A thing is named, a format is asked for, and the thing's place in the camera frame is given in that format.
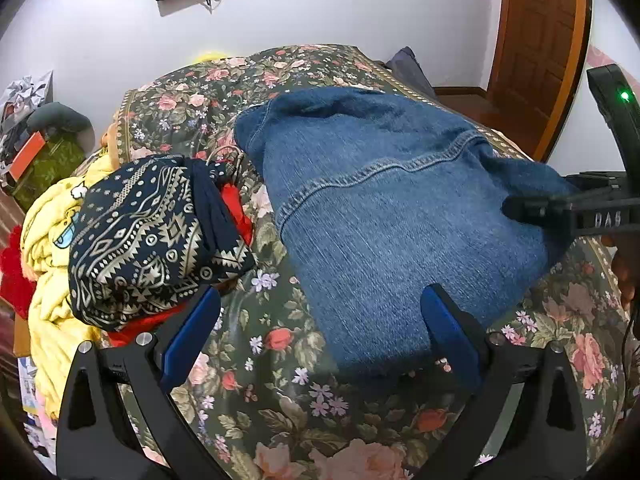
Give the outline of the person's right hand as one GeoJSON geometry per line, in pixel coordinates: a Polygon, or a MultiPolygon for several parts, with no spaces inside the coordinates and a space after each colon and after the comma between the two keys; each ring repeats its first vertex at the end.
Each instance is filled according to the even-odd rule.
{"type": "Polygon", "coordinates": [[[639,233],[602,235],[601,242],[615,250],[612,270],[618,278],[620,302],[629,309],[639,284],[639,233]]]}

